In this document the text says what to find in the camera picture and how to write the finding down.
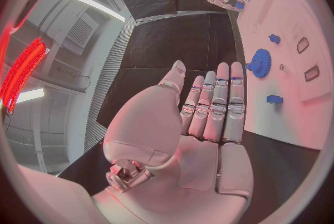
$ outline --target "blue gear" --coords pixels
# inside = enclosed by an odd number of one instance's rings
[[[253,72],[258,78],[268,75],[271,68],[271,56],[268,50],[259,49],[253,56],[252,62],[246,64],[246,69]]]

